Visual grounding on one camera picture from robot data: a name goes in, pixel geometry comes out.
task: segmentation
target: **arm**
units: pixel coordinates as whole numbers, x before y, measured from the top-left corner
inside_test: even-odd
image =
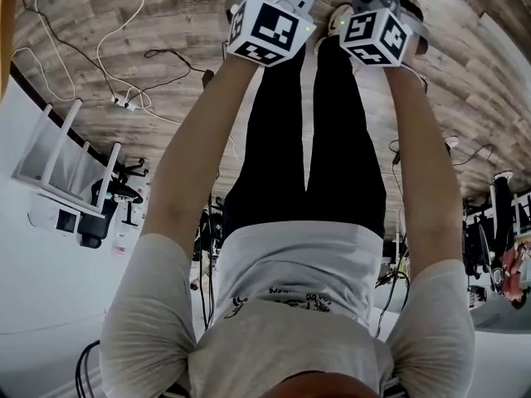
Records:
[[[197,223],[257,66],[228,56],[201,94],[158,165],[142,235],[165,235],[192,257]]]
[[[421,82],[403,68],[387,69],[386,75],[397,111],[407,240],[415,278],[437,262],[462,261],[460,188]]]

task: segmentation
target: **electrical outlet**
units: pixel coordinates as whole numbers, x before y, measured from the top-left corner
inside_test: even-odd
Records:
[[[126,108],[126,109],[130,110],[131,112],[133,112],[135,109],[139,108],[138,105],[135,102],[133,102],[133,101],[129,102],[129,98],[126,99],[120,93],[114,93],[114,96],[111,97],[110,100],[114,104],[117,104],[118,106],[121,106],[122,108]]]

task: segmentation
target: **cable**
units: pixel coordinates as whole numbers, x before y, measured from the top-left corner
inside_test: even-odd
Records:
[[[227,54],[227,44],[228,44],[227,40],[222,41],[222,59],[223,59],[223,61],[225,61],[225,59],[227,58],[227,56],[226,56],[226,54]]]
[[[407,277],[407,274],[404,273],[403,271],[399,271],[398,275],[401,275],[402,279],[406,280],[406,288],[407,288],[406,297],[404,298],[404,304],[402,305],[402,309],[400,310],[400,311],[403,311],[404,308],[406,307],[407,300],[409,299],[409,289],[411,287],[411,281],[409,280],[409,277]]]
[[[90,349],[86,352],[86,355],[85,355],[85,363],[83,364],[83,371],[85,372],[85,381],[86,381],[87,388],[89,389],[90,398],[94,398],[94,393],[92,392],[92,386],[90,385],[90,379],[89,379],[89,355],[90,355]]]
[[[395,182],[397,182],[398,190],[400,191],[400,196],[402,196],[402,202],[404,202],[404,194],[402,193],[402,189],[400,188],[400,183],[398,182],[397,174],[395,173],[395,165],[391,165],[392,169],[392,175],[395,177]]]
[[[142,2],[140,3],[140,6],[139,8],[136,10],[135,13],[133,13],[133,15],[131,15],[131,17],[125,21],[125,23],[121,26],[121,27],[118,27],[116,29],[114,29],[113,31],[109,32],[107,35],[105,35],[101,40],[100,42],[98,43],[98,46],[96,47],[96,57],[98,58],[98,62],[100,63],[100,66],[101,66],[101,69],[103,70],[103,72],[109,77],[109,78],[112,78],[113,80],[115,81],[118,81],[122,84],[125,84],[125,85],[128,85],[129,87],[132,87],[136,90],[139,90],[139,88],[136,86],[136,85],[133,85],[131,83],[129,83],[128,81],[125,81],[125,80],[121,80],[120,78],[117,78],[113,75],[111,75],[106,69],[105,69],[105,65],[103,64],[103,62],[101,61],[101,57],[100,57],[100,48],[101,48],[101,45],[103,44],[103,42],[109,38],[110,36],[112,36],[113,34],[115,34],[116,32],[119,32],[121,30],[123,30],[125,27],[127,27],[129,25],[129,23],[131,21],[133,21],[133,19],[136,18],[136,16],[139,14],[139,12],[142,10],[142,8],[144,7],[144,3],[145,3],[145,0],[142,0]],[[149,106],[151,106],[151,99],[149,98],[148,95],[146,95],[146,97],[149,99],[149,106],[147,107],[144,107],[144,99],[142,98],[142,94],[146,95],[145,93],[141,93],[140,94],[140,102],[142,104],[142,109],[146,110],[146,108],[148,108]]]
[[[392,140],[391,142],[389,142],[389,144],[388,144],[387,147],[389,148],[389,150],[390,150],[391,152],[393,152],[393,153],[398,153],[398,152],[400,152],[400,149],[399,149],[399,148],[398,148],[398,149],[393,149],[393,148],[391,147],[391,145],[393,145],[393,144],[395,144],[395,143],[398,143],[399,141],[400,141],[400,140],[398,140],[398,138],[397,138],[396,140]]]
[[[205,325],[205,331],[208,329],[207,310],[205,309],[205,294],[202,291],[202,235],[201,221],[199,221],[199,292],[201,293],[202,320]]]
[[[109,90],[110,90],[110,93],[113,95],[114,98],[116,98],[116,95],[114,94],[114,91],[112,89],[112,87],[110,86],[110,82],[109,80],[107,79],[107,74],[105,74],[105,72],[101,69],[101,66],[99,66],[97,63],[95,63],[92,59],[90,59],[83,51],[81,51],[80,49],[78,49],[76,46],[74,46],[73,44],[70,44],[68,41],[64,41],[62,39],[59,38],[59,36],[56,34],[56,32],[53,30],[53,28],[51,27],[51,23],[50,23],[50,18],[43,12],[40,12],[40,11],[37,11],[35,9],[32,9],[31,7],[29,7],[26,3],[26,0],[22,0],[22,5],[24,6],[24,9],[29,11],[29,12],[32,12],[32,13],[36,13],[38,15],[40,15],[41,17],[44,18],[47,26],[48,26],[48,29],[50,30],[50,33],[53,35],[53,37],[56,39],[56,41],[60,42],[61,44],[64,44],[65,46],[69,46],[71,47],[72,49],[74,49],[75,51],[77,51],[80,55],[82,55],[85,59],[88,60],[88,62],[90,62],[93,66],[95,66],[98,70],[100,70],[102,73],[103,73],[103,76],[105,78],[105,83],[107,83],[107,86],[109,87]],[[33,57],[36,59],[36,61],[38,62],[39,66],[41,67],[41,72],[42,72],[42,76],[44,77],[44,81],[46,82],[46,87],[48,89],[50,89],[48,87],[48,80],[46,78],[46,75],[44,74],[44,70],[42,69],[42,63],[41,61],[39,61],[39,59],[37,58],[37,56],[35,55],[35,53],[33,53],[33,50],[30,49],[29,47],[21,47],[20,49],[16,49],[12,56],[14,56],[16,53],[18,53],[19,51],[22,51],[22,50],[28,50],[30,51],[32,54],[33,54]]]
[[[34,1],[33,6],[35,7],[35,11],[38,12],[39,11],[39,7],[37,6],[37,0]],[[73,79],[72,79],[72,77],[70,75],[70,72],[68,71],[68,68],[66,68],[65,62],[63,61],[63,58],[61,57],[61,54],[59,53],[59,50],[57,49],[56,43],[53,41],[53,38],[51,37],[50,32],[46,28],[46,24],[44,23],[44,21],[42,19],[42,15],[40,13],[38,13],[38,15],[39,15],[39,20],[41,21],[41,24],[42,24],[42,26],[44,28],[44,31],[48,35],[48,38],[50,38],[51,44],[53,45],[53,48],[56,51],[57,57],[59,58],[59,60],[61,61],[61,64],[63,65],[63,68],[65,69],[66,76],[68,77],[68,80],[72,84],[72,97],[70,97],[69,99],[62,99],[61,97],[56,95],[53,91],[51,91],[50,87],[47,87],[47,82],[46,82],[46,87],[48,88],[48,91],[50,91],[61,102],[70,102],[70,101],[72,101],[73,99],[76,98],[76,85],[74,84],[74,81],[73,81]]]
[[[405,245],[406,244],[406,238],[407,238],[407,234],[404,235],[404,237],[402,239],[402,243],[401,244],[397,244],[397,246]],[[400,265],[402,264],[403,259],[406,258],[408,254],[409,254],[409,251],[407,249],[405,249],[402,252],[402,255],[400,256],[400,260],[397,263],[397,267],[394,270],[394,275],[392,276],[391,291],[389,292],[389,297],[387,298],[387,303],[383,307],[383,310],[380,313],[380,318],[378,319],[378,328],[376,330],[376,337],[380,336],[380,331],[382,329],[383,316],[385,315],[385,312],[387,311],[387,309],[389,308],[389,305],[391,304],[392,295],[393,295],[393,293],[395,291],[395,286],[397,285],[398,274],[400,273]]]
[[[84,321],[91,320],[93,318],[98,318],[98,317],[101,317],[101,316],[104,316],[104,315],[105,315],[105,313],[98,313],[98,314],[90,315],[89,317],[78,318],[78,319],[73,320],[71,322],[61,323],[61,324],[52,324],[51,326],[45,326],[43,328],[33,328],[33,329],[29,329],[29,330],[19,330],[18,332],[0,332],[0,336],[23,335],[23,334],[28,334],[28,333],[42,332],[42,331],[45,331],[45,330],[52,330],[54,328],[63,328],[64,326],[71,326],[72,324],[82,323]]]
[[[97,347],[98,345],[100,345],[100,341],[92,342],[90,345],[88,345],[83,350],[83,352],[81,353],[79,359],[77,360],[75,379],[76,379],[76,391],[77,391],[78,398],[81,398],[81,397],[86,398],[85,389],[83,389],[83,380],[81,379],[81,363],[83,362],[83,357],[86,354],[90,353],[90,350],[92,348]],[[85,376],[86,376],[87,386],[89,387],[89,389],[91,389],[90,380],[89,380],[89,377],[88,377],[88,372],[85,373]]]
[[[212,269],[212,260],[214,258],[214,252],[212,248],[213,233],[212,233],[212,194],[208,197],[208,230],[210,231],[210,274],[208,275],[208,289],[209,289],[209,301],[210,301],[210,313],[208,314],[208,326],[210,326],[212,319],[214,318],[214,288],[212,285],[212,276],[214,275]]]
[[[493,144],[490,144],[490,143],[489,144],[484,144],[483,146],[481,146],[478,150],[476,150],[474,153],[472,153],[472,156],[470,158],[468,158],[463,163],[454,163],[454,167],[461,167],[463,165],[466,165],[472,159],[474,159],[479,152],[481,152],[483,149],[488,148],[488,147],[490,147],[490,155],[487,157],[487,162],[488,162],[490,160],[490,157],[492,156],[492,153],[494,152],[494,149],[496,148]]]
[[[157,85],[152,85],[150,87],[146,87],[145,89],[142,89],[141,91],[139,91],[136,95],[133,95],[128,101],[127,101],[127,104],[133,100],[135,97],[137,97],[138,95],[141,95],[142,93],[144,93],[146,90],[152,90],[152,89],[156,89],[157,87],[160,87],[162,85],[168,85],[168,84],[171,84],[173,83],[174,81],[177,81],[177,80],[181,80],[182,78],[188,76],[190,74],[190,72],[192,72],[193,70],[195,70],[196,72],[202,72],[202,73],[205,73],[206,71],[205,70],[199,70],[197,68],[194,68],[192,66],[192,64],[190,62],[188,62],[186,59],[184,59],[183,56],[179,55],[179,53],[175,50],[175,49],[150,49],[148,51],[146,51],[144,53],[144,57],[146,59],[151,59],[152,57],[155,57],[156,55],[159,55],[161,53],[172,53],[173,55],[175,55],[176,57],[178,57],[182,62],[184,62],[184,64],[187,66],[188,68],[188,71],[186,72],[186,74],[184,75],[180,75],[178,76],[177,78],[174,78],[173,80],[170,80],[170,81],[166,81],[164,83],[161,83],[161,84],[157,84]]]
[[[234,138],[232,138],[231,136],[229,136],[229,140],[231,141],[232,143],[232,152],[234,152],[234,157],[236,158],[236,160],[239,162],[239,163],[243,163],[243,161],[240,159],[240,157],[238,156],[238,153],[236,152],[236,142],[234,141]]]

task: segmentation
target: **black cable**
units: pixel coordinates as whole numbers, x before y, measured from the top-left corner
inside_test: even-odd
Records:
[[[146,51],[144,53],[144,57],[146,59],[151,59],[152,57],[155,57],[156,55],[160,55],[161,53],[171,53],[173,55],[175,55],[176,57],[178,57],[182,62],[184,62],[184,64],[187,66],[188,68],[188,71],[186,74],[184,75],[180,75],[178,76],[177,78],[173,78],[172,80],[170,81],[166,81],[164,83],[160,83],[160,84],[156,84],[156,85],[151,85],[150,87],[146,87],[145,89],[142,89],[139,93],[137,93],[136,95],[133,95],[128,101],[127,103],[129,103],[131,100],[133,100],[135,97],[141,95],[142,93],[144,93],[145,91],[147,90],[152,90],[152,89],[156,89],[157,87],[162,87],[163,85],[168,85],[168,84],[171,84],[177,80],[181,80],[182,78],[188,76],[190,74],[190,72],[192,72],[193,70],[195,70],[196,72],[202,72],[203,74],[206,72],[205,70],[199,70],[197,68],[194,68],[192,66],[192,64],[190,62],[188,62],[186,59],[184,59],[184,57],[182,57],[181,55],[179,55],[177,53],[176,50],[174,49],[150,49],[148,51]]]
[[[406,280],[406,288],[407,288],[406,297],[404,298],[404,304],[402,305],[402,309],[401,309],[401,311],[403,311],[404,308],[406,307],[407,300],[409,299],[409,289],[411,287],[411,281],[409,280],[409,277],[407,277],[407,274],[404,273],[403,271],[399,271],[398,274],[401,275],[402,278]]]
[[[488,162],[490,160],[490,157],[492,156],[492,153],[494,152],[494,149],[496,148],[493,144],[490,144],[490,143],[489,144],[484,144],[483,146],[481,146],[478,150],[476,150],[474,153],[472,153],[472,156],[470,158],[468,158],[463,163],[454,163],[454,167],[461,167],[462,165],[466,165],[472,159],[474,159],[479,152],[481,152],[485,148],[490,148],[490,155],[487,157],[487,162]]]
[[[81,353],[79,359],[77,360],[77,364],[76,364],[76,391],[77,391],[77,396],[79,398],[86,398],[86,395],[85,395],[85,390],[83,389],[83,380],[81,379],[81,363],[83,361],[83,357],[85,356],[85,354],[87,352],[90,352],[90,350],[94,347],[97,347],[98,345],[100,345],[100,341],[95,341],[95,342],[92,342],[90,345],[88,345],[84,350],[83,352]]]
[[[89,389],[90,398],[94,398],[94,392],[92,391],[92,386],[90,385],[90,379],[89,379],[89,356],[90,356],[91,349],[89,349],[86,352],[85,363],[83,364],[83,371],[85,372],[85,381],[86,381],[86,386]]]
[[[402,189],[400,188],[400,183],[398,182],[397,174],[395,173],[395,166],[394,164],[391,166],[392,175],[395,177],[395,182],[397,182],[398,190],[400,191],[400,195],[402,196],[402,202],[404,202],[404,194],[402,193]]]
[[[50,19],[48,18],[48,16],[44,13],[42,13],[41,11],[38,11],[38,10],[35,10],[31,7],[29,7],[26,3],[26,0],[22,0],[22,5],[24,6],[24,9],[29,11],[29,12],[33,12],[33,13],[36,13],[37,15],[40,15],[44,18],[44,20],[46,21],[46,24],[48,26],[48,29],[50,30],[50,33],[54,36],[54,38],[64,44],[65,46],[69,46],[71,47],[72,49],[74,49],[75,51],[77,51],[80,55],[82,55],[85,59],[88,60],[88,62],[90,62],[92,65],[94,65],[96,68],[98,68],[102,73],[103,73],[103,76],[105,78],[105,82],[107,83],[107,86],[109,87],[109,90],[110,90],[110,93],[113,95],[113,97],[116,99],[116,95],[114,94],[114,91],[113,91],[113,88],[110,86],[110,82],[109,82],[109,79],[107,78],[107,74],[105,74],[105,71],[103,70],[103,68],[101,66],[99,66],[97,63],[95,63],[92,59],[90,59],[85,53],[83,53],[83,51],[81,51],[80,49],[78,49],[76,46],[74,46],[73,44],[70,44],[68,41],[64,41],[62,39],[60,39],[56,32],[53,30],[53,28],[51,27],[51,24],[50,24]]]
[[[207,310],[205,309],[205,294],[202,291],[202,235],[201,221],[199,221],[199,291],[201,292],[202,320],[205,324],[205,330],[208,329]]]
[[[225,61],[225,54],[227,53],[227,44],[228,44],[227,40],[222,41],[222,59],[223,59],[223,61]]]
[[[389,148],[389,150],[390,150],[391,152],[393,152],[393,153],[398,153],[398,152],[400,152],[400,149],[395,150],[395,149],[393,149],[393,148],[391,147],[392,144],[394,144],[394,143],[398,143],[398,142],[399,142],[398,138],[397,138],[396,140],[392,140],[391,142],[389,142],[389,144],[388,144],[387,147]]]
[[[404,235],[403,239],[402,239],[402,243],[401,244],[397,244],[397,246],[400,246],[400,245],[405,245],[406,244],[406,238],[407,238],[407,234]],[[397,267],[395,268],[394,270],[394,274],[392,276],[392,285],[391,285],[391,291],[389,292],[389,297],[387,298],[387,303],[385,304],[385,306],[383,307],[382,309],[382,312],[380,313],[380,318],[378,319],[378,328],[376,330],[376,337],[380,336],[380,331],[382,329],[382,320],[383,320],[383,316],[385,315],[387,309],[389,308],[389,305],[391,304],[391,300],[392,300],[392,295],[395,291],[395,287],[397,285],[397,280],[398,280],[398,274],[400,273],[400,265],[402,264],[402,260],[404,258],[406,258],[406,256],[409,254],[409,251],[408,250],[404,250],[402,252],[402,255],[400,256],[400,260],[397,262]]]
[[[208,326],[210,326],[210,323],[214,317],[214,287],[212,285],[212,259],[214,258],[213,255],[213,248],[212,248],[212,241],[213,239],[213,233],[212,233],[212,194],[208,197],[208,230],[210,231],[210,274],[208,275],[208,288],[209,288],[209,294],[210,294],[210,313],[208,314]]]

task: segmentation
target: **white cable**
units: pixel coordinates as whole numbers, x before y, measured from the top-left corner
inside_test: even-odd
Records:
[[[240,162],[243,163],[243,161],[238,157],[238,153],[236,152],[236,143],[234,142],[234,138],[229,136],[229,140],[231,140],[232,143],[232,152],[234,152],[234,157]]]
[[[39,12],[39,7],[37,6],[37,0],[33,3],[33,6],[35,7],[35,11]],[[42,15],[40,13],[37,14],[39,16],[39,19],[41,21],[42,27],[44,28],[44,31],[46,31],[46,34],[48,35],[48,38],[50,38],[51,44],[53,44],[53,48],[56,51],[57,57],[61,61],[61,64],[63,65],[63,68],[65,69],[66,76],[68,76],[68,80],[70,80],[70,83],[72,84],[72,97],[69,99],[62,99],[58,95],[56,95],[53,91],[50,90],[50,87],[48,87],[48,90],[61,102],[70,102],[71,100],[76,98],[76,85],[74,84],[74,81],[72,80],[72,77],[70,75],[70,72],[66,68],[65,62],[63,61],[63,58],[61,57],[61,54],[59,53],[59,49],[57,49],[56,42],[53,40],[53,37],[51,36],[50,32],[48,31],[48,28],[46,24],[44,23],[44,19],[42,18]]]
[[[111,75],[106,69],[105,69],[105,65],[103,64],[103,62],[101,61],[101,57],[100,57],[100,48],[101,48],[101,45],[103,44],[103,42],[105,40],[107,40],[107,38],[109,38],[110,36],[112,36],[113,34],[115,34],[116,32],[119,32],[119,31],[122,31],[125,27],[127,27],[129,25],[129,23],[131,21],[133,21],[133,19],[136,18],[136,16],[139,14],[139,12],[142,10],[142,8],[144,7],[144,4],[145,4],[145,0],[142,0],[142,2],[140,3],[140,6],[139,8],[136,10],[135,13],[133,13],[133,15],[127,20],[125,21],[125,23],[121,26],[121,27],[118,27],[116,28],[115,30],[109,32],[106,36],[104,36],[101,41],[98,43],[98,46],[96,47],[96,57],[98,58],[98,62],[100,63],[100,66],[101,66],[101,69],[103,70],[103,72],[109,77],[109,78],[112,78],[113,80],[115,81],[118,81],[122,84],[125,84],[125,85],[128,85],[129,87],[131,87],[132,89],[135,89],[135,90],[138,90],[140,92],[140,104],[141,104],[141,108],[145,111],[146,108],[148,108],[149,106],[151,106],[151,99],[149,98],[149,96],[143,92],[141,89],[139,89],[138,87],[136,87],[135,85],[132,85],[131,83],[127,82],[127,81],[124,81],[124,80],[121,80],[120,78],[116,78],[115,76]],[[145,95],[148,99],[149,99],[149,105],[148,106],[144,106],[144,99],[142,97],[142,95]],[[148,114],[151,114],[153,116],[156,116],[157,118],[160,118],[160,119],[165,119],[163,117],[159,117],[158,115],[154,115],[152,112],[149,112],[149,111],[146,111],[148,112]],[[173,124],[175,124],[175,121],[172,121],[171,119],[166,119],[168,122],[171,122]]]
[[[39,11],[39,8],[37,6],[37,0],[34,1],[33,3],[34,7],[35,7],[35,11],[38,12]],[[37,14],[39,16],[39,19],[42,23],[42,27],[44,28],[44,31],[46,32],[46,34],[48,35],[48,38],[50,38],[50,41],[51,41],[51,44],[53,45],[55,51],[56,51],[56,54],[57,54],[57,57],[59,58],[59,60],[61,61],[61,64],[63,65],[63,68],[65,69],[65,72],[66,72],[66,76],[68,77],[68,80],[70,81],[71,85],[72,85],[72,97],[70,97],[69,99],[62,99],[61,97],[59,97],[51,88],[50,88],[50,85],[48,83],[48,79],[46,78],[46,74],[44,73],[44,68],[42,67],[42,63],[41,61],[39,61],[39,58],[37,57],[37,55],[33,52],[32,49],[30,49],[29,47],[21,47],[19,49],[16,49],[13,54],[11,55],[11,58],[13,58],[19,51],[22,51],[22,50],[27,50],[29,51],[33,58],[37,61],[37,63],[39,64],[39,67],[41,68],[41,73],[42,73],[42,77],[44,78],[44,83],[46,84],[46,88],[48,89],[48,91],[57,99],[57,100],[60,100],[61,102],[70,102],[72,101],[73,99],[76,98],[76,85],[74,84],[74,81],[72,80],[72,77],[70,75],[70,72],[68,71],[68,69],[66,68],[66,65],[65,65],[65,62],[63,61],[63,58],[61,57],[61,54],[59,53],[59,50],[57,49],[57,46],[56,46],[56,42],[53,40],[53,37],[51,36],[50,32],[48,31],[48,28],[46,27],[46,24],[44,23],[44,20],[41,16],[40,13]]]
[[[50,91],[50,93],[52,93],[54,95],[54,97],[58,100],[61,100],[63,102],[69,102],[71,99],[68,99],[68,100],[64,100],[62,99],[61,97],[59,97],[58,95],[56,95],[51,89],[50,89],[50,86],[48,85],[48,78],[46,77],[46,74],[44,73],[44,68],[42,67],[42,63],[41,61],[39,60],[39,58],[37,57],[37,55],[33,52],[32,49],[30,49],[29,47],[21,47],[19,49],[16,49],[13,54],[11,55],[11,58],[13,58],[19,51],[23,51],[23,50],[27,50],[29,51],[32,56],[33,56],[33,59],[35,59],[37,61],[37,64],[39,65],[39,68],[41,68],[41,73],[42,73],[42,78],[44,78],[44,84],[46,84],[46,88],[48,89],[48,91]]]

